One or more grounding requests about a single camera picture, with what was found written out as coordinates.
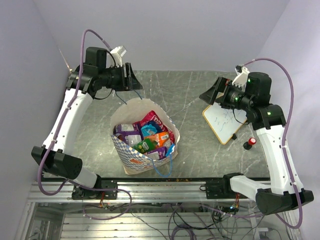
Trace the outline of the checkered paper bag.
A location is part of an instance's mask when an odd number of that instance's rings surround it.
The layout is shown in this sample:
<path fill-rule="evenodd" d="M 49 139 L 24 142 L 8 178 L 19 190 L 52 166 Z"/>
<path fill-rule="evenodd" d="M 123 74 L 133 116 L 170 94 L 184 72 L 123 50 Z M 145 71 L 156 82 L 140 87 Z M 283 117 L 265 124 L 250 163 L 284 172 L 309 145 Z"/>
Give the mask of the checkered paper bag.
<path fill-rule="evenodd" d="M 110 118 L 110 136 L 127 175 L 172 163 L 180 132 L 166 112 L 149 98 L 132 98 Z"/>

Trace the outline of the pink crisps bag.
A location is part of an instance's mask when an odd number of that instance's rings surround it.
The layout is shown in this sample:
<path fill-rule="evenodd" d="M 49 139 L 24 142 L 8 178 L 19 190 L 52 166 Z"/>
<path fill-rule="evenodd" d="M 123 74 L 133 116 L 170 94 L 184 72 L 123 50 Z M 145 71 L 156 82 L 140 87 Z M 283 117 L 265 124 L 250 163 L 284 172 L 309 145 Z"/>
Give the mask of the pink crisps bag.
<path fill-rule="evenodd" d="M 142 120 L 139 122 L 140 130 L 144 125 L 153 125 L 154 127 L 157 128 L 158 132 L 157 133 L 162 133 L 162 132 L 168 132 L 170 135 L 170 139 L 173 143 L 175 143 L 175 135 L 173 131 L 171 131 L 160 119 L 160 117 L 156 114 L 155 111 L 151 110 L 148 112 Z"/>

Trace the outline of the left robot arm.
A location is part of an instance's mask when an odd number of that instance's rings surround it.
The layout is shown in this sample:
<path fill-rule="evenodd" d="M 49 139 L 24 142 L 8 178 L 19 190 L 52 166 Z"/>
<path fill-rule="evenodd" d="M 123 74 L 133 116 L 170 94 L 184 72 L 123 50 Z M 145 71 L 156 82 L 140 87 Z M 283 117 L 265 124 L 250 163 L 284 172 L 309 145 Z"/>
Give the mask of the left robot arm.
<path fill-rule="evenodd" d="M 88 107 L 102 88 L 116 92 L 141 90 L 129 62 L 122 58 L 124 46 L 108 51 L 88 47 L 85 61 L 68 77 L 63 104 L 52 130 L 41 146 L 34 146 L 31 156 L 39 165 L 39 174 L 48 173 L 85 186 L 85 194 L 96 199 L 102 193 L 98 175 L 86 169 L 83 161 L 72 155 L 80 123 Z"/>

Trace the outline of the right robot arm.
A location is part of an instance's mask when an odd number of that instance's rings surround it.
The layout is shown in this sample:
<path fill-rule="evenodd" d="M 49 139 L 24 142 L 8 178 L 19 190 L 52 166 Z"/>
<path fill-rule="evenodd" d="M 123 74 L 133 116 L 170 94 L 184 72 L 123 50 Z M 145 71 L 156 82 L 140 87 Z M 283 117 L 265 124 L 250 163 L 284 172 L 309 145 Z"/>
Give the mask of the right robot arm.
<path fill-rule="evenodd" d="M 199 98 L 207 104 L 218 103 L 227 110 L 245 111 L 261 142 L 269 169 L 270 185 L 252 180 L 242 173 L 223 176 L 221 194 L 226 198 L 239 193 L 256 202 L 264 215 L 298 209 L 314 200 L 311 190 L 301 183 L 283 136 L 288 126 L 282 108 L 270 103 L 272 80 L 268 74 L 250 72 L 245 79 L 245 90 L 232 84 L 230 79 L 218 77 Z"/>

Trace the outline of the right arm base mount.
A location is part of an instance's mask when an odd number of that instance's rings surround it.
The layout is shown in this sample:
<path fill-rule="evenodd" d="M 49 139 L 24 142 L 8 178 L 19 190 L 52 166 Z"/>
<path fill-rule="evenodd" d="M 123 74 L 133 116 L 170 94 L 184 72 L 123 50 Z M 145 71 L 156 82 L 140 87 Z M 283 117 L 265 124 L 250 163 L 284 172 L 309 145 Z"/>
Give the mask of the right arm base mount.
<path fill-rule="evenodd" d="M 221 178 L 213 178 L 209 181 L 206 181 L 205 184 L 199 187 L 199 190 L 205 192 L 206 198 L 209 200 L 212 199 L 231 199 L 237 195 L 231 188 L 231 178 L 243 176 L 242 173 L 235 172 L 225 174 Z"/>

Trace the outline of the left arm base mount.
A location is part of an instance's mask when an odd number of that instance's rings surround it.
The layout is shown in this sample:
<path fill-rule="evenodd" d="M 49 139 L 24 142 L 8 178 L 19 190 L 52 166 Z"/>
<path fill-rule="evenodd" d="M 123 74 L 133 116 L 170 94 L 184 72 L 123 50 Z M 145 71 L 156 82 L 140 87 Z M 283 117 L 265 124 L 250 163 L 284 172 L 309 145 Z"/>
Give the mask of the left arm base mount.
<path fill-rule="evenodd" d="M 86 189 L 81 186 L 75 186 L 73 188 L 71 199 L 72 200 L 116 200 L 118 191 L 118 185 L 113 180 L 101 180 L 98 182 L 94 189 Z"/>

